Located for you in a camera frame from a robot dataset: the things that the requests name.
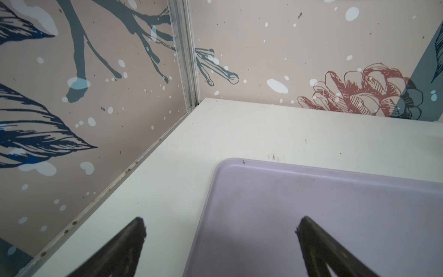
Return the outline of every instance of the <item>lavender plastic tray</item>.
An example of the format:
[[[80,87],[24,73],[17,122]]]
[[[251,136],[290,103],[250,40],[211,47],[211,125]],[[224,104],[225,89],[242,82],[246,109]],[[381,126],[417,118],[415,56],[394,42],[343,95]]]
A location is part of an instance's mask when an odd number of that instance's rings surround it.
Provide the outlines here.
[[[305,215],[382,277],[443,274],[443,184],[235,158],[215,171],[184,276],[307,276]]]

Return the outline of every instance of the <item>silver metal frame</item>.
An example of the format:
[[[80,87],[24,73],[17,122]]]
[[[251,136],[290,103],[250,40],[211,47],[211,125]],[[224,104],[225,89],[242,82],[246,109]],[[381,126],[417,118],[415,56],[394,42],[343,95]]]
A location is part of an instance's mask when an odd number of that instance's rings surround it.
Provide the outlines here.
[[[200,91],[189,3],[188,0],[167,0],[167,2],[172,33],[175,38],[175,52],[177,53],[183,93],[187,107],[192,111],[200,102]]]

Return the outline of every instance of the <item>floral wallpaper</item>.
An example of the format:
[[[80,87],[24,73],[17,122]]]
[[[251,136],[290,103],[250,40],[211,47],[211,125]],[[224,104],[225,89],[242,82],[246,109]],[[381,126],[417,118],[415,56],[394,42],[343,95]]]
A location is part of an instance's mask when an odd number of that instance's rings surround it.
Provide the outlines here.
[[[0,0],[0,272],[186,113],[166,0]]]
[[[425,121],[443,114],[439,0],[189,2],[201,100]],[[217,52],[202,51],[209,46]]]

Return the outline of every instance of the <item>wall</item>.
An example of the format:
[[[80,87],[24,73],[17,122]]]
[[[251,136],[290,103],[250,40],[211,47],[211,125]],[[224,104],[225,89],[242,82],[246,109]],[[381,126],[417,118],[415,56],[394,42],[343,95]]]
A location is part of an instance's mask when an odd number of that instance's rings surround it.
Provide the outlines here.
[[[166,0],[2,0],[0,17],[2,264],[41,251],[186,108]]]
[[[201,99],[443,113],[440,0],[190,0],[190,9]]]

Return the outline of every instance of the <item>white table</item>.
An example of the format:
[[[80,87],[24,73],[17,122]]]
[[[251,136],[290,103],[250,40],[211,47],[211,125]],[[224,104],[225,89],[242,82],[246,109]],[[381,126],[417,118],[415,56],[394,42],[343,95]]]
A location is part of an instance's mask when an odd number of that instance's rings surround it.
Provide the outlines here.
[[[181,277],[214,170],[232,157],[442,183],[443,124],[206,98],[34,276],[67,275],[140,216],[136,276]]]

